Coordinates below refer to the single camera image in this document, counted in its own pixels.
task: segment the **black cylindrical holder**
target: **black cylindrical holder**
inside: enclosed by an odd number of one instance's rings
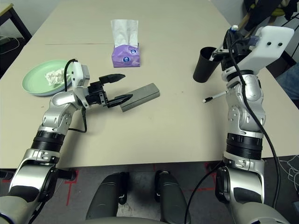
[[[200,50],[199,59],[193,74],[193,79],[196,82],[205,83],[222,60],[220,56],[216,56],[213,61],[209,60],[214,50],[216,48],[213,47],[205,47]]]

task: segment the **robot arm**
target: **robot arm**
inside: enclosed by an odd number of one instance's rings
[[[263,133],[249,113],[242,94],[242,83],[232,65],[228,49],[238,64],[245,81],[247,102],[262,125],[263,91],[256,76],[260,69],[280,57],[294,31],[282,27],[264,27],[256,36],[244,39],[236,30],[228,30],[223,46],[213,56],[221,55],[222,79],[227,82],[228,103],[227,148],[223,167],[217,170],[215,194],[228,205],[236,224],[284,223],[275,209],[264,204]]]
[[[37,207],[41,210],[53,196],[57,179],[75,178],[71,171],[56,168],[72,116],[80,109],[83,109],[84,115],[92,104],[109,108],[129,100],[132,95],[108,100],[103,89],[105,83],[113,83],[124,77],[122,74],[100,77],[99,81],[86,88],[89,80],[87,66],[74,62],[71,76],[73,90],[59,92],[51,98],[32,146],[26,151],[11,181],[9,194],[0,197],[0,223],[31,223]]]

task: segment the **black cable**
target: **black cable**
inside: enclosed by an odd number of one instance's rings
[[[67,68],[69,67],[70,63],[72,62],[77,62],[77,60],[75,58],[69,60],[64,68],[64,91],[67,92],[67,80],[66,80],[66,72],[67,72]]]
[[[235,67],[235,69],[236,69],[236,71],[238,73],[238,76],[239,76],[241,84],[242,84],[242,95],[243,95],[244,104],[245,104],[248,112],[252,116],[253,120],[256,122],[256,124],[261,129],[261,131],[264,134],[264,136],[266,137],[266,139],[267,139],[267,141],[269,143],[269,146],[271,148],[273,157],[274,157],[275,168],[276,168],[276,172],[277,172],[277,182],[276,182],[276,191],[275,191],[275,196],[274,196],[274,199],[273,199],[272,207],[275,209],[276,208],[276,204],[277,204],[278,195],[279,195],[279,190],[280,190],[280,169],[279,169],[279,165],[278,165],[278,158],[276,156],[276,152],[275,152],[274,146],[273,146],[273,144],[272,144],[272,142],[271,142],[271,140],[270,140],[267,132],[265,131],[263,125],[259,122],[258,118],[256,117],[256,115],[254,114],[254,112],[252,111],[251,107],[249,106],[249,104],[247,102],[246,92],[245,92],[246,83],[245,83],[245,81],[244,81],[244,79],[242,77],[240,68],[238,67],[237,63],[235,62],[235,59],[234,59],[234,56],[233,56],[233,52],[232,52],[233,46],[236,43],[239,43],[239,42],[243,42],[243,40],[237,40],[237,41],[233,42],[232,45],[229,47],[228,51],[229,51],[229,55],[230,55],[230,57],[232,59],[232,62],[234,64],[234,67]]]
[[[289,20],[289,21],[287,21],[287,22],[285,22],[283,25],[281,25],[282,27],[284,26],[284,25],[286,25],[287,23],[289,23],[290,21],[292,21],[293,19],[298,19],[297,18],[297,16],[299,15],[299,13],[297,13],[296,15],[294,15],[294,16],[292,16],[292,18]]]
[[[64,68],[64,91],[67,92],[67,80],[66,80],[66,72],[67,72],[67,68],[69,67],[70,63],[72,62],[77,62],[77,59],[73,58],[71,60],[69,60]],[[87,122],[86,122],[86,108],[83,106],[81,109],[81,113],[82,113],[82,118],[83,118],[83,123],[84,123],[84,131],[80,130],[80,129],[76,129],[76,128],[69,128],[70,131],[76,131],[76,132],[80,132],[80,133],[86,133],[87,132]]]
[[[85,107],[82,107],[81,112],[82,112],[82,118],[83,118],[83,123],[84,123],[84,131],[76,129],[76,128],[69,128],[70,131],[76,131],[76,132],[80,132],[80,133],[86,133],[87,132],[86,109],[85,109]]]
[[[294,52],[292,53],[292,56],[291,56],[291,57],[293,57],[293,56],[294,56],[294,54],[295,54],[295,52],[296,52],[296,50],[297,50],[298,46],[299,46],[299,42],[298,42],[298,44],[297,44],[297,47],[295,48]]]
[[[193,190],[190,198],[189,198],[189,201],[188,201],[188,204],[187,204],[187,208],[186,208],[186,211],[185,211],[185,218],[184,218],[184,224],[187,224],[187,216],[188,216],[188,211],[189,211],[189,207],[190,207],[190,204],[191,204],[191,201],[193,199],[193,196],[196,192],[196,190],[198,189],[198,187],[201,185],[201,183],[209,176],[211,175],[211,173],[215,172],[216,169],[219,168],[219,166],[221,165],[222,161],[218,162],[217,165],[210,171],[208,172],[199,182],[198,184],[196,185],[195,189]]]
[[[41,211],[42,211],[43,207],[45,206],[45,204],[46,204],[46,202],[43,202],[43,203],[39,206],[38,210],[35,210],[35,211],[33,212],[33,216],[32,216],[32,218],[30,219],[30,221],[28,222],[28,224],[32,224],[32,223],[33,223],[33,221],[36,219],[36,217],[39,215],[39,213],[41,213]]]

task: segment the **tissue box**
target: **tissue box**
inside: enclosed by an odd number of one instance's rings
[[[125,44],[114,47],[112,63],[115,68],[140,67],[139,45],[137,48]]]

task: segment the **table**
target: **table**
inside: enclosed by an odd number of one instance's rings
[[[208,104],[201,101],[223,91],[226,83],[221,79],[220,66],[204,84],[195,82],[192,73],[199,49],[219,45],[228,24],[210,2],[201,3],[203,8],[199,8],[197,14],[193,10],[196,3],[190,7],[191,13],[178,18],[175,6],[167,12],[167,22],[168,18],[178,22],[176,31],[169,28],[162,32],[163,26],[159,26],[160,32],[154,32],[154,25],[148,22],[148,33],[152,32],[152,35],[145,36],[141,28],[145,20],[140,19],[140,68],[113,68],[113,44],[104,43],[105,38],[102,40],[104,44],[42,44],[38,40],[34,42],[33,36],[0,81],[0,167],[18,166],[49,106],[49,97],[31,96],[22,89],[23,77],[44,61],[74,57],[88,66],[90,82],[111,73],[127,76],[104,86],[109,98],[149,83],[156,84],[161,96],[127,112],[122,112],[120,107],[107,109],[94,105],[86,113],[88,132],[68,132],[58,167],[220,160],[226,148],[228,106],[224,97]],[[212,20],[218,21],[217,29],[212,28],[211,21],[205,21],[210,26],[203,26],[204,22],[200,20],[200,15],[207,14],[210,9],[215,12]],[[189,27],[199,24],[202,29],[191,29],[188,35],[183,35],[188,30],[183,25],[187,21]],[[88,35],[86,38],[91,41],[93,37]],[[266,69],[261,70],[259,77],[265,95],[265,129],[277,155],[297,154],[299,111]],[[74,114],[71,127],[83,128],[80,112]],[[263,147],[262,156],[271,157],[266,140]]]
[[[0,26],[10,19],[22,34],[26,42],[32,37],[31,33],[27,30],[26,26],[15,12],[12,3],[0,3]]]
[[[29,43],[113,43],[113,19],[138,20],[144,48],[157,42],[197,47],[207,37],[219,45],[229,27],[208,0],[72,0],[60,2]]]

